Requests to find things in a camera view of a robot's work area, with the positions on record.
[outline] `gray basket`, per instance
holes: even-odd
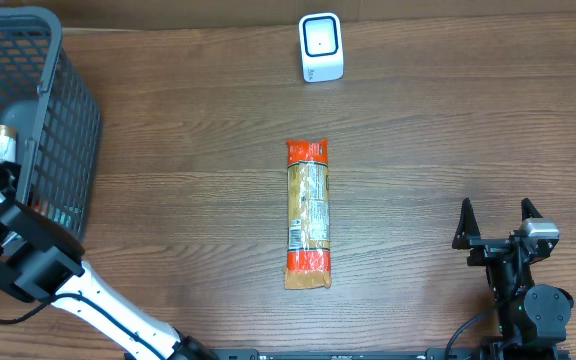
[[[61,41],[52,12],[0,8],[0,124],[18,132],[16,199],[82,241],[102,124]]]

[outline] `black cable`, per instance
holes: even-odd
[[[510,302],[510,300],[515,298],[517,291],[519,291],[519,288],[521,287],[521,276],[522,276],[521,272],[523,271],[523,261],[521,259],[521,248],[520,248],[519,244],[517,244],[517,248],[515,249],[515,253],[517,254],[517,274],[515,274],[515,284],[513,285],[513,291],[510,293],[510,297],[507,298],[506,300],[503,300],[503,301],[496,303],[495,306],[491,307],[490,309],[488,309],[482,313],[479,313],[478,315],[476,315],[472,319],[468,320],[465,324],[461,325],[459,327],[459,329],[457,329],[457,331],[455,331],[455,333],[452,335],[452,337],[450,338],[450,341],[448,341],[448,345],[446,345],[446,351],[444,351],[444,360],[450,359],[449,358],[450,349],[455,344],[455,341],[457,341],[457,338],[459,337],[459,335],[461,335],[461,333],[464,332],[464,330],[466,330],[469,326],[476,323],[477,321],[479,321],[479,320],[485,318],[486,316],[490,315],[491,313],[497,311],[499,308],[508,304]]]
[[[89,299],[83,297],[80,294],[72,294],[72,293],[66,293],[66,294],[59,294],[59,295],[53,295],[51,297],[49,297],[45,302],[43,302],[41,305],[37,306],[36,308],[30,310],[29,312],[27,312],[25,315],[17,318],[17,319],[12,319],[12,320],[4,320],[4,319],[0,319],[0,325],[13,325],[13,324],[19,324],[20,322],[26,321],[28,319],[30,319],[31,317],[33,317],[34,315],[36,315],[37,313],[39,313],[41,310],[43,310],[44,308],[46,308],[48,305],[52,304],[53,302],[59,300],[59,299],[64,299],[64,298],[73,298],[75,300],[81,301],[85,304],[87,304],[88,306],[90,306],[91,308],[93,308],[94,310],[96,310],[97,312],[99,312],[103,317],[105,317],[106,319],[108,319],[108,321],[110,321],[113,325],[115,325],[119,330],[123,331],[126,335],[130,336],[135,342],[143,345],[146,349],[150,350],[157,358],[161,359],[161,360],[166,360],[167,358],[165,356],[163,356],[162,354],[160,354],[157,350],[155,350],[154,347],[152,347],[152,345],[150,345],[149,343],[147,343],[146,341],[144,341],[142,338],[139,337],[139,335],[137,335],[136,333],[133,333],[132,331],[128,330],[128,328],[126,328],[125,326],[123,326],[121,323],[119,323],[119,321],[117,321],[115,318],[113,318],[110,314],[108,314],[108,312],[106,312],[104,309],[102,309],[101,307],[99,307],[99,305],[95,304],[94,302],[90,301]]]

